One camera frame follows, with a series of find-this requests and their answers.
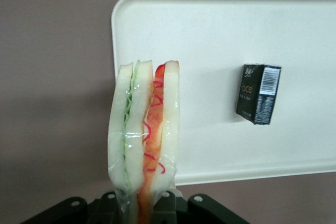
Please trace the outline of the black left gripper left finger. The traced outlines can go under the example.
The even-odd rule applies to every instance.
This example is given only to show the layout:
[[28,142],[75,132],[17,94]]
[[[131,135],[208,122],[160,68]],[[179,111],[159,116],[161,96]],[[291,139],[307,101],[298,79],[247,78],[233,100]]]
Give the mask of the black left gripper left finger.
[[114,191],[104,193],[99,199],[95,212],[95,223],[122,223],[117,196]]

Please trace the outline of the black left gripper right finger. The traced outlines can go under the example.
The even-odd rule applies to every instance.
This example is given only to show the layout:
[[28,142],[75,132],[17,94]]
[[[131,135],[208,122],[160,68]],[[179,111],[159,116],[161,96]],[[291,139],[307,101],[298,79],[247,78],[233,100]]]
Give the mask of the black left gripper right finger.
[[171,189],[161,193],[161,198],[154,205],[152,223],[177,224],[176,200],[179,190]]

